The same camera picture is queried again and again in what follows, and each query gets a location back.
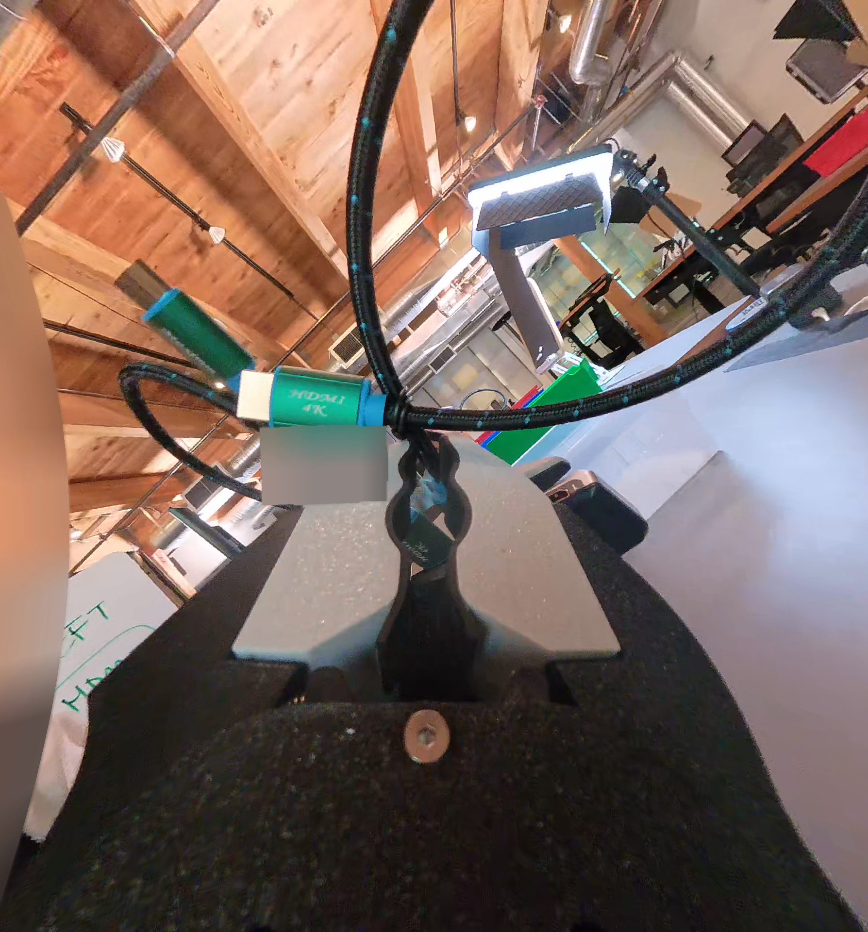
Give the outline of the black monitor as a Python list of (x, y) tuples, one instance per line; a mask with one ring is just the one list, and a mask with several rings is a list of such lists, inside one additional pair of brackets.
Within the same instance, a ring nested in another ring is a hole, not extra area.
[(769, 130), (752, 121), (721, 155), (730, 166), (727, 190), (737, 196), (751, 192), (803, 144), (803, 136), (787, 115)]

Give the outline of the light panel on stand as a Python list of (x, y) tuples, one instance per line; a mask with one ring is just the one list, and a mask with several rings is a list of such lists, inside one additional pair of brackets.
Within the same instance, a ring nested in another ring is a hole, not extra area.
[(718, 241), (670, 199), (668, 183), (649, 178), (634, 153), (610, 143), (472, 185), (467, 195), (472, 247), (490, 260), (494, 250), (513, 252), (521, 246), (591, 231), (596, 227), (597, 209), (607, 229), (613, 217), (616, 177), (672, 222), (744, 296), (760, 295), (759, 286), (729, 259)]

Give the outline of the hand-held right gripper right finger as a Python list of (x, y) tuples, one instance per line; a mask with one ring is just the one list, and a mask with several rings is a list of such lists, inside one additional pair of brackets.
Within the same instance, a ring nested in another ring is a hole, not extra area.
[(453, 441), (471, 519), (458, 591), (483, 630), (478, 663), (582, 661), (619, 653), (617, 636), (551, 501), (473, 440)]

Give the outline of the white sheet with green writing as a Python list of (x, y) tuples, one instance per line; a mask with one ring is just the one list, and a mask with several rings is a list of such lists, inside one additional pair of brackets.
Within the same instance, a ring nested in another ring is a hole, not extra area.
[(23, 828), (33, 842), (50, 833), (81, 770), (91, 694), (175, 610), (127, 553), (69, 579), (54, 702)]

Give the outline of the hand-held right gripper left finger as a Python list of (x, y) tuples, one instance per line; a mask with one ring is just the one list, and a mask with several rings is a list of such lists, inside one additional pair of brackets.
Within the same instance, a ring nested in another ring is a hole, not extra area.
[(237, 659), (377, 666), (401, 556), (387, 501), (304, 508), (237, 635)]

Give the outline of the silver air duct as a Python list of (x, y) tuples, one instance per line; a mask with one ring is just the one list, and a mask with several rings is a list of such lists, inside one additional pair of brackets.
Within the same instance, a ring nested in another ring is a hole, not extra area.
[(661, 98), (721, 146), (751, 125), (691, 52), (668, 49), (642, 68), (670, 5), (585, 2), (568, 60), (568, 76), (584, 92), (572, 149), (603, 142)]

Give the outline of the red plastic bin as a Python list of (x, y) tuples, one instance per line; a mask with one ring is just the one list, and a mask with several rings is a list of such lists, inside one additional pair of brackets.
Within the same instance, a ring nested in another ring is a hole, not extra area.
[(831, 176), (868, 147), (868, 106), (852, 116), (803, 164), (822, 178)]

